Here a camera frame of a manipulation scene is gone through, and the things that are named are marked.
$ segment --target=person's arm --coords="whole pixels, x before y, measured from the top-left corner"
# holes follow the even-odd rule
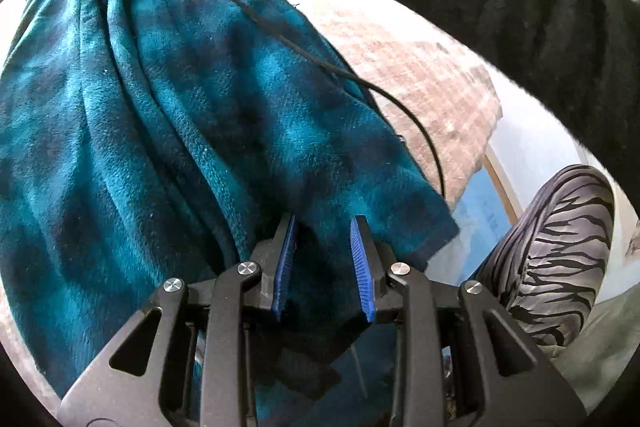
[[[603,163],[640,209],[637,3],[397,1],[478,52],[539,99]]]

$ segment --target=floor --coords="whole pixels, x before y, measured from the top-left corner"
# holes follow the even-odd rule
[[[453,217],[460,235],[440,250],[426,271],[432,280],[461,284],[511,228],[507,212],[486,168],[470,179]]]

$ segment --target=blue plaid fabric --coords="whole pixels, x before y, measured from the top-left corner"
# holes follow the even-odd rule
[[[286,1],[244,1],[347,67]],[[0,76],[0,270],[55,390],[164,279],[247,259],[283,212],[310,338],[359,313],[355,214],[424,268],[457,228],[368,100],[227,0],[27,0]]]

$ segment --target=white wall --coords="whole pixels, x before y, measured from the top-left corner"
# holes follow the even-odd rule
[[[517,212],[556,172],[583,162],[573,138],[538,100],[495,68],[488,69],[502,103],[502,119],[489,145],[513,188]]]

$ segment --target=gray pants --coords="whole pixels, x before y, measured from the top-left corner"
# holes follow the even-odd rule
[[[564,168],[537,193],[472,279],[480,281],[541,346],[580,333],[604,277],[614,197],[591,166]]]

